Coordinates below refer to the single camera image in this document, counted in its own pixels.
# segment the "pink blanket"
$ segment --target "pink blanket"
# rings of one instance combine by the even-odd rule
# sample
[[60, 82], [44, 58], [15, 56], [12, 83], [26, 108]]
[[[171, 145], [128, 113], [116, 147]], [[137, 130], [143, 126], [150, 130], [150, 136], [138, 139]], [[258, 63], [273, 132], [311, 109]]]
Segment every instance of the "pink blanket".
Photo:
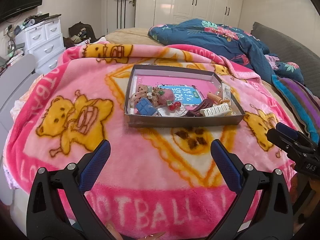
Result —
[[[166, 231], [164, 239], [207, 236], [232, 203], [235, 194], [210, 155], [216, 138], [243, 163], [262, 171], [280, 168], [289, 184], [292, 162], [266, 138], [277, 122], [294, 128], [289, 117], [256, 73], [212, 53], [198, 54], [107, 43], [67, 49], [60, 66], [36, 84], [16, 118], [4, 153], [12, 177], [29, 192], [40, 167], [56, 170], [77, 163], [105, 138], [111, 157], [85, 194], [90, 205], [103, 223], [112, 220], [124, 235], [140, 238]], [[129, 128], [124, 95], [134, 64], [213, 71], [232, 87], [246, 116], [237, 126]], [[178, 136], [181, 130], [205, 143], [191, 149]], [[65, 195], [61, 198], [73, 218]], [[255, 198], [247, 219], [257, 203]]]

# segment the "wardrobe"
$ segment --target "wardrobe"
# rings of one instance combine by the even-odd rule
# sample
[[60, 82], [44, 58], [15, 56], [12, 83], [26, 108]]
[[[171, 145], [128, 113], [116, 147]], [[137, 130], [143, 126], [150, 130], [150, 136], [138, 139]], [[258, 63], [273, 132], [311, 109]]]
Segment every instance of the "wardrobe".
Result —
[[202, 19], [237, 27], [243, 0], [137, 0], [135, 27]]

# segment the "beige coil hair tie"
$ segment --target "beige coil hair tie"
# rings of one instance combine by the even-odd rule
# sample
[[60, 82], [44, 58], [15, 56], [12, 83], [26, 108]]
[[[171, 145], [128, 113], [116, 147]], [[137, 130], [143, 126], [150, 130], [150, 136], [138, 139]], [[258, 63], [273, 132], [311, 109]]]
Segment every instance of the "beige coil hair tie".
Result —
[[210, 98], [212, 101], [216, 102], [218, 105], [223, 103], [229, 103], [230, 100], [223, 100], [221, 97], [215, 95], [214, 93], [208, 92], [207, 98]]

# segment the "door handle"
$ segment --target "door handle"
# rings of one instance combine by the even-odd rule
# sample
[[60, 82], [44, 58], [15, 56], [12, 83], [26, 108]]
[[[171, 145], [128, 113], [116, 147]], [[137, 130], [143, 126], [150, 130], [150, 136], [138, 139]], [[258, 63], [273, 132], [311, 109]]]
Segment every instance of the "door handle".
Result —
[[32, 39], [36, 41], [37, 39], [40, 38], [40, 36], [41, 36], [41, 34], [38, 34], [37, 36], [32, 37]]
[[136, 6], [136, 0], [130, 1], [129, 3], [132, 2], [132, 6], [135, 7]]
[[49, 66], [50, 69], [54, 69], [57, 66], [58, 60]]
[[45, 53], [50, 53], [50, 52], [53, 50], [53, 47], [54, 47], [54, 45], [51, 45], [51, 47], [48, 48], [48, 49], [45, 49], [44, 52], [45, 52]]

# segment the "metal screw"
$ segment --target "metal screw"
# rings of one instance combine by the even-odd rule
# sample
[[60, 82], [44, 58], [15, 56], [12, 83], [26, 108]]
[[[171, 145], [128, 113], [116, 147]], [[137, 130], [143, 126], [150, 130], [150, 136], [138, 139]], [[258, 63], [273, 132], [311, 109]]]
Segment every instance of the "metal screw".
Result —
[[38, 170], [38, 173], [39, 173], [39, 174], [42, 174], [42, 173], [44, 173], [44, 172], [45, 172], [45, 168], [43, 168], [43, 167]]
[[245, 166], [245, 169], [248, 170], [248, 171], [252, 171], [253, 170], [253, 166], [251, 164], [247, 164]]
[[282, 171], [281, 171], [281, 170], [276, 169], [275, 171], [276, 171], [276, 174], [278, 174], [278, 175], [282, 175]]
[[76, 167], [76, 164], [75, 163], [70, 163], [69, 165], [68, 165], [68, 170], [74, 170], [75, 169], [75, 167]]

